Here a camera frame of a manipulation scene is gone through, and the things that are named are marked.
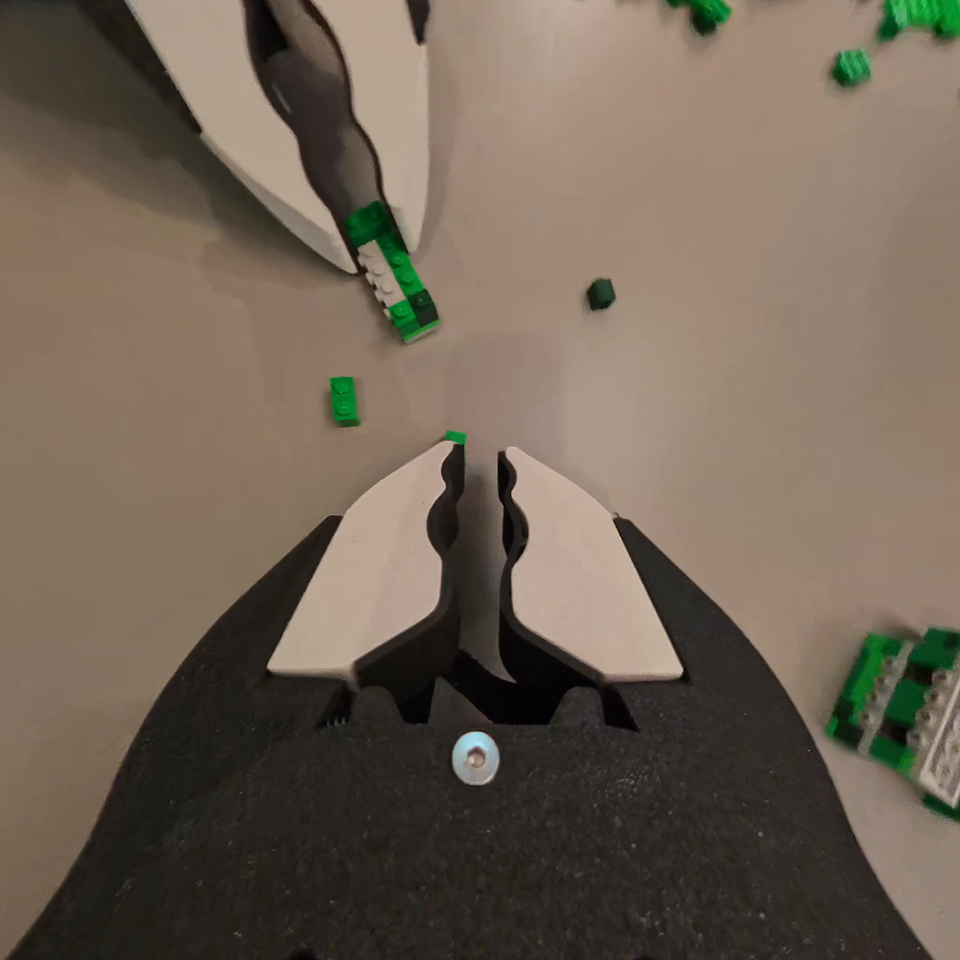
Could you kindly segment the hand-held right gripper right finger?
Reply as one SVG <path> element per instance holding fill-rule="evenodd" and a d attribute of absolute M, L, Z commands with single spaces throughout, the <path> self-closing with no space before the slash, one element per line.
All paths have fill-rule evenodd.
<path fill-rule="evenodd" d="M 517 447 L 498 453 L 497 468 L 507 554 L 499 653 L 511 677 L 539 687 L 682 678 L 618 517 Z"/>

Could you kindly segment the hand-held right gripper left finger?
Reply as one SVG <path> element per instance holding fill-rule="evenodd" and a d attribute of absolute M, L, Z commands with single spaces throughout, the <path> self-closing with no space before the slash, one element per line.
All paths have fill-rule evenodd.
<path fill-rule="evenodd" d="M 428 687 L 459 645 L 449 565 L 465 478 L 442 440 L 368 488 L 336 526 L 268 661 L 273 676 Z"/>

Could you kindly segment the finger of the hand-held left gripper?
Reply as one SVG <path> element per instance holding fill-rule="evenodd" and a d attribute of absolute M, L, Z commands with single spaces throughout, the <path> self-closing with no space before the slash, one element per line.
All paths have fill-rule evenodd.
<path fill-rule="evenodd" d="M 324 1 L 322 16 L 342 53 L 380 198 L 414 253 L 429 186 L 429 2 Z"/>
<path fill-rule="evenodd" d="M 200 127 L 207 148 L 291 234 L 347 274 L 354 258 L 306 177 L 299 145 L 251 60 L 239 1 L 131 1 L 127 7 Z"/>

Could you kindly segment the green and white brick strip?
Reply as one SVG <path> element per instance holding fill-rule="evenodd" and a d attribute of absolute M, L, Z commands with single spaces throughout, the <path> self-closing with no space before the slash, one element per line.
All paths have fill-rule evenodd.
<path fill-rule="evenodd" d="M 437 305 L 389 208 L 374 201 L 347 216 L 344 227 L 361 273 L 402 343 L 412 344 L 437 330 Z"/>

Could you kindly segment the green and white brick model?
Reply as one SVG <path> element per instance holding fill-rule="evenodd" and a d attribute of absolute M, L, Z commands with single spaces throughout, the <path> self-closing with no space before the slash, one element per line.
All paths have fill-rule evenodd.
<path fill-rule="evenodd" d="M 923 804 L 959 821 L 959 632 L 867 632 L 825 734 L 903 777 Z"/>

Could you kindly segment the pile of green bricks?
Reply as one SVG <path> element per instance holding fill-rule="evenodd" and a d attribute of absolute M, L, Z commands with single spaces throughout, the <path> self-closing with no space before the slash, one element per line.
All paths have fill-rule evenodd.
<path fill-rule="evenodd" d="M 724 1 L 666 1 L 671 9 L 686 7 L 690 24 L 700 35 L 715 32 L 731 16 Z M 958 41 L 958 1 L 884 1 L 875 33 L 877 43 L 893 42 L 907 32 L 924 32 L 941 42 Z"/>

